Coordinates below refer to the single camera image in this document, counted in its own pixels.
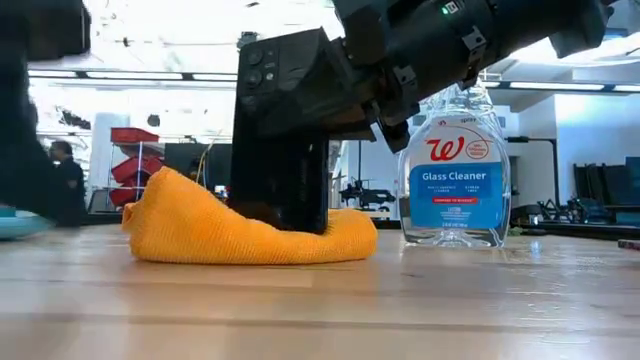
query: person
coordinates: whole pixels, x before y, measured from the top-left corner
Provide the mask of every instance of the person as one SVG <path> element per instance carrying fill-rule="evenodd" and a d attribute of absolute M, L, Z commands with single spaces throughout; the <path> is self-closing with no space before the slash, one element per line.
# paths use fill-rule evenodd
<path fill-rule="evenodd" d="M 59 162 L 56 171 L 64 179 L 69 189 L 68 196 L 70 199 L 68 204 L 78 210 L 85 211 L 84 172 L 73 159 L 71 144 L 66 141 L 54 141 L 49 149 L 49 154 L 53 161 Z"/>

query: machine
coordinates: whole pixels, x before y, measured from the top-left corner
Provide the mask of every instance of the machine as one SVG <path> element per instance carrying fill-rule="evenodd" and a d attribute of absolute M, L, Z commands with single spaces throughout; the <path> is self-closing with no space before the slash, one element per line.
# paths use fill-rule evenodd
<path fill-rule="evenodd" d="M 316 29 L 244 45 L 231 206 L 280 229 L 322 233 L 330 139 L 374 140 L 377 122 L 402 150 L 419 100 L 473 84 L 483 68 L 546 36 L 559 57 L 599 46 L 614 1 L 335 0 L 345 38 Z M 64 184 L 22 125 L 26 61 L 88 51 L 89 25 L 81 0 L 0 2 L 0 158 L 10 170 L 0 174 L 0 202 L 60 217 Z M 15 153 L 26 155 L 5 161 Z"/>

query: red w logo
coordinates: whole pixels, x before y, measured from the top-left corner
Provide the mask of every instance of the red w logo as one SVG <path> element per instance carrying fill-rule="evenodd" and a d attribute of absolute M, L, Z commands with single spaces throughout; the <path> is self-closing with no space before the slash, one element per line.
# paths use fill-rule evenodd
<path fill-rule="evenodd" d="M 460 136 L 458 138 L 458 148 L 455 150 L 453 154 L 451 151 L 453 150 L 453 141 L 447 141 L 440 148 L 440 154 L 437 153 L 438 147 L 440 146 L 440 142 L 442 140 L 429 140 L 427 144 L 433 145 L 433 149 L 431 149 L 431 160 L 432 161 L 450 161 L 455 159 L 456 156 L 460 154 L 462 148 L 464 147 L 464 137 Z"/>

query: wooden tabletop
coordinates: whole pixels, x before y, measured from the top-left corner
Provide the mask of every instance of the wooden tabletop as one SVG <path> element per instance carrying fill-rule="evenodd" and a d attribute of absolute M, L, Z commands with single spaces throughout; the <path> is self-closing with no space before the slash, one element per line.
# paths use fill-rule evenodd
<path fill-rule="evenodd" d="M 293 267 L 137 262 L 117 227 L 0 243 L 2 360 L 638 359 L 640 252 L 570 238 Z"/>

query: ceiling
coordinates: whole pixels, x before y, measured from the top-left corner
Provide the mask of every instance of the ceiling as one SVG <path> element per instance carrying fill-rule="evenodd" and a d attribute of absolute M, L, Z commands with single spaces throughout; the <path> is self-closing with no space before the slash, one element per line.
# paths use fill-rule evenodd
<path fill-rule="evenodd" d="M 618 1 L 609 27 L 629 33 L 640 29 L 637 2 Z M 343 35 L 330 0 L 85 0 L 85 3 L 94 23 L 91 54 L 40 63 L 36 65 L 38 68 L 235 73 L 236 45 L 243 31 L 254 31 L 265 38 L 322 26 L 331 38 Z M 640 48 L 640 34 L 637 42 Z M 519 57 L 505 59 L 487 72 L 503 80 L 615 78 L 640 83 L 640 71 L 636 71 L 640 67 L 619 65 L 621 58 L 617 55 L 610 57 L 608 66 L 594 66 L 601 62 L 591 61 L 585 68 L 579 64 L 576 67 L 580 59 L 569 58 L 564 62 L 553 59 L 553 51 L 545 43 L 529 48 L 528 52 L 523 50 Z M 530 59 L 548 52 L 551 60 Z M 639 53 L 623 58 L 640 60 Z M 493 91 L 492 96 L 496 104 L 517 108 L 539 94 Z"/>

